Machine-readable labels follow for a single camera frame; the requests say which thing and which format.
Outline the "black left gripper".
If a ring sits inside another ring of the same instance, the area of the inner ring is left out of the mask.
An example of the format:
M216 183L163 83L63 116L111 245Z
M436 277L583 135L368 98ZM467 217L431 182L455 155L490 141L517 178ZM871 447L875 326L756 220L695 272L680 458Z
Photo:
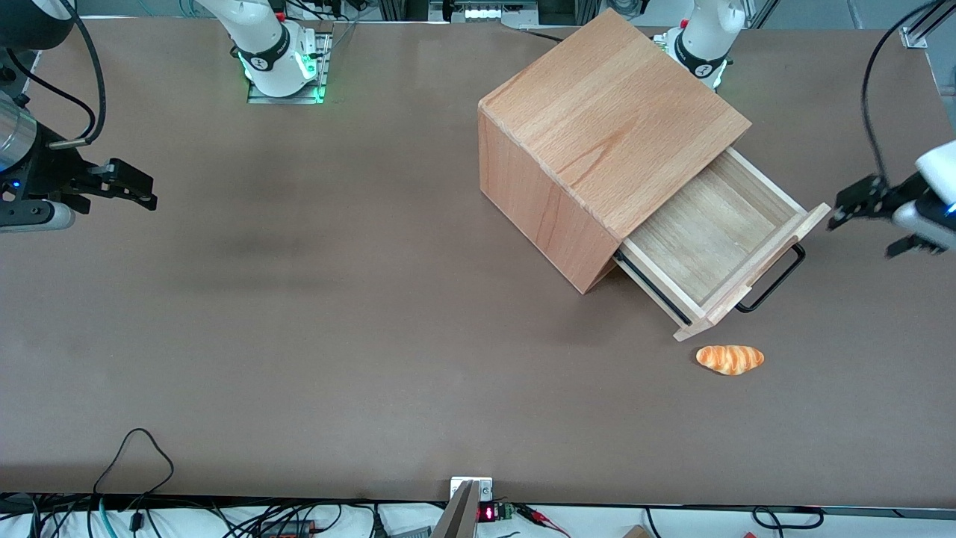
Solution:
M934 194L934 191L922 173L912 173L895 186L890 184L887 175L868 175L837 194L828 231L851 219L890 219L898 208L928 193Z

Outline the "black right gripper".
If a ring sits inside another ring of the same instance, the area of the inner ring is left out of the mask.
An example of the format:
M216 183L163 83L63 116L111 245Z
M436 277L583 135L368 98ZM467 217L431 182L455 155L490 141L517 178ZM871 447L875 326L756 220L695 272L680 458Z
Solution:
M153 177L120 158L110 158L102 166L93 166L76 149L49 149L51 142L63 138L45 126L38 126L37 140L31 147L22 173L24 199L43 199L67 205L74 212L89 214L89 197L123 199L156 211ZM119 188L122 193L82 193L80 184L93 176L102 184Z

